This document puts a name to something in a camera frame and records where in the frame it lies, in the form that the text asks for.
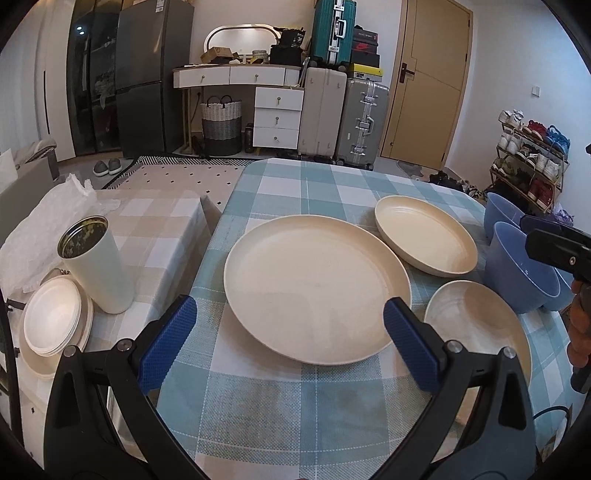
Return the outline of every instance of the wooden door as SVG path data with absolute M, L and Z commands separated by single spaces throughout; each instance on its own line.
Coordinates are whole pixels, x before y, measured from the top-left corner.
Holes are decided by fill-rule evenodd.
M 439 170 L 465 89 L 470 12 L 451 0 L 408 0 L 403 23 L 382 156 Z

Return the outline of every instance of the white plate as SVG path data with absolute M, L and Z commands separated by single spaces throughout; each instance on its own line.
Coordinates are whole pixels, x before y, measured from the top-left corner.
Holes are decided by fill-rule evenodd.
M 377 237 L 334 218 L 271 220 L 232 247 L 224 269 L 228 303 L 253 337 L 308 364 L 358 362 L 391 343 L 382 310 L 411 304 L 401 261 Z
M 430 203 L 399 195 L 384 197 L 375 206 L 375 222 L 392 250 L 431 275 L 457 277 L 478 263 L 470 234 Z
M 467 280 L 449 282 L 431 298 L 424 321 L 443 341 L 458 340 L 474 353 L 496 355 L 505 346 L 513 347 L 530 384 L 531 351 L 521 322 L 491 289 Z M 476 388 L 466 392 L 456 417 L 460 423 L 468 421 L 477 393 Z
M 71 275 L 65 275 L 65 278 L 69 278 L 75 284 L 82 296 L 82 305 L 80 309 L 80 321 L 74 331 L 74 335 L 70 341 L 70 345 L 77 345 L 81 351 L 84 351 L 88 338 L 90 337 L 90 329 L 92 327 L 92 319 L 94 316 L 94 304 L 90 296 L 82 290 L 82 287 L 78 285 L 74 277 Z M 52 356 L 41 356 L 37 355 L 28 346 L 25 340 L 24 333 L 24 322 L 21 322 L 19 329 L 19 345 L 22 355 L 22 359 L 28 365 L 28 367 L 35 373 L 36 376 L 43 380 L 53 380 L 56 376 L 57 366 L 60 362 L 61 352 L 57 352 Z
M 66 346 L 76 330 L 81 308 L 80 292 L 69 278 L 55 277 L 42 284 L 22 314 L 25 339 L 31 349 L 51 356 Z

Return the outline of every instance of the silver suitcase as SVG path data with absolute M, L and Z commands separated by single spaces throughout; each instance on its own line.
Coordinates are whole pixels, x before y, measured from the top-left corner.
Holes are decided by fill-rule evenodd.
M 389 89 L 371 80 L 349 79 L 340 120 L 336 161 L 374 169 L 388 111 Z
M 346 85 L 347 75 L 343 72 L 315 68 L 306 71 L 298 153 L 334 156 Z

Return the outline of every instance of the checkered tablecloth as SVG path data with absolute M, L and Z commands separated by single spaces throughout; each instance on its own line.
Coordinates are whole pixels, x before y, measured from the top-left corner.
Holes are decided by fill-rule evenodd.
M 425 408 L 421 392 L 390 346 L 341 367 L 301 364 L 251 337 L 230 310 L 223 270 L 232 245 L 254 226 L 283 215 L 326 215 L 378 235 L 376 202 L 387 195 L 426 200 L 456 218 L 479 250 L 465 279 L 481 281 L 488 246 L 484 208 L 467 195 L 394 176 L 281 160 L 248 166 L 203 258 L 191 295 L 195 328 L 164 381 L 158 411 L 191 457 L 215 479 L 368 479 Z M 422 318 L 448 280 L 406 265 L 413 310 Z M 569 386 L 567 335 L 557 313 L 521 316 L 531 345 L 534 412 L 580 401 Z M 549 436 L 552 416 L 540 419 Z M 453 442 L 459 428 L 449 437 Z
M 190 288 L 211 239 L 195 192 L 101 190 L 97 195 L 101 201 L 121 201 L 119 208 L 106 216 L 124 267 L 134 281 L 135 297 L 131 307 L 117 315 L 104 313 L 95 305 L 85 351 L 109 349 L 121 338 L 136 338 L 148 322 L 158 319 L 180 288 Z M 22 315 L 19 311 L 10 315 L 18 347 Z M 20 389 L 45 412 L 53 381 L 39 379 L 21 357 L 17 358 L 17 369 Z

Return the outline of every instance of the teal suitcase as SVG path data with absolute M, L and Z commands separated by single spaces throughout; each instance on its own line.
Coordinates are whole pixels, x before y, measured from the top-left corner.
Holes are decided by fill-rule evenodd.
M 310 57 L 321 64 L 347 65 L 353 47 L 357 4 L 353 0 L 318 0 Z

